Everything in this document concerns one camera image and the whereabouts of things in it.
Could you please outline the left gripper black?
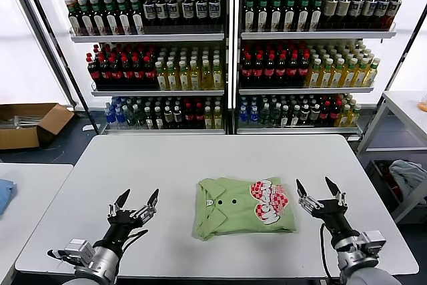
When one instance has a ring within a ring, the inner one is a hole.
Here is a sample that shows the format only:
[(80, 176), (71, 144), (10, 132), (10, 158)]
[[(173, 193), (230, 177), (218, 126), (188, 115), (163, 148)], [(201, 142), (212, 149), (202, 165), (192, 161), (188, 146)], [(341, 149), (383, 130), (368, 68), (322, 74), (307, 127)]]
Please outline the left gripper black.
[(124, 210), (123, 207), (130, 194), (130, 189), (122, 193), (113, 204), (109, 205), (109, 214), (107, 221), (109, 228), (104, 237), (99, 241), (99, 245), (113, 251), (115, 254), (123, 253), (123, 246), (129, 235), (134, 229), (143, 226), (143, 220), (150, 220), (154, 217), (156, 205), (158, 202), (159, 189), (156, 189), (146, 205), (136, 210), (134, 213), (131, 210)]

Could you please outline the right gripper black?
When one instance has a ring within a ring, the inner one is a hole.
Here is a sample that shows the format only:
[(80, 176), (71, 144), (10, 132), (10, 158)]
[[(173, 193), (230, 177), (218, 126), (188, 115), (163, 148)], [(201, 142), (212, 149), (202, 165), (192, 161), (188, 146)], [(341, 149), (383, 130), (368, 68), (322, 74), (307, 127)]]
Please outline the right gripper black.
[(336, 200), (320, 200), (319, 202), (309, 196), (300, 180), (296, 180), (298, 203), (313, 217), (321, 219), (332, 236), (331, 245), (335, 248), (337, 243), (349, 238), (359, 236), (345, 218), (348, 209), (346, 206), (346, 193), (329, 178), (325, 177), (327, 186)]

